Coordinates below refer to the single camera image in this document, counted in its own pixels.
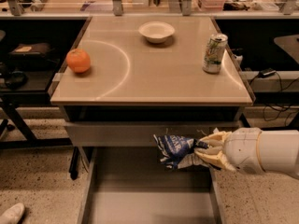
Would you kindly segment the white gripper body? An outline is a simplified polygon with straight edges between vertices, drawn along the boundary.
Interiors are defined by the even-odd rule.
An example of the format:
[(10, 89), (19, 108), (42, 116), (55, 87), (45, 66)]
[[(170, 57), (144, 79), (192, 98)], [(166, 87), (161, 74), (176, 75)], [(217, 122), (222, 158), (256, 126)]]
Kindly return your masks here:
[(232, 132), (224, 144), (224, 154), (234, 168), (244, 175), (261, 175), (264, 170), (259, 162), (257, 147), (262, 130), (240, 128)]

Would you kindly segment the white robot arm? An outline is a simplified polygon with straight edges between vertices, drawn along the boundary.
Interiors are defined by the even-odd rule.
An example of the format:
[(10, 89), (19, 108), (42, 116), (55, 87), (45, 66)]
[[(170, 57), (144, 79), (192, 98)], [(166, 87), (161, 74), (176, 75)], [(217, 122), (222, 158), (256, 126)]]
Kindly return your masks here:
[(299, 179), (299, 132), (240, 128), (201, 139), (208, 149), (194, 153), (204, 162), (245, 175), (279, 173)]

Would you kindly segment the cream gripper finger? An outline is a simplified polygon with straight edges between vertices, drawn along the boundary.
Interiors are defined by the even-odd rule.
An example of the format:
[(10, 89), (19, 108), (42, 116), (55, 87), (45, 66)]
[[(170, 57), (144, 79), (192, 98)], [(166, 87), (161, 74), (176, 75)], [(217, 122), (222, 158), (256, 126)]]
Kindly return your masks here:
[(234, 166), (228, 161), (222, 147), (211, 147), (207, 149), (198, 147), (194, 150), (194, 153), (205, 163), (227, 171), (236, 171)]
[(216, 132), (200, 139), (201, 142), (206, 143), (210, 147), (223, 147), (225, 141), (230, 137), (231, 132)]

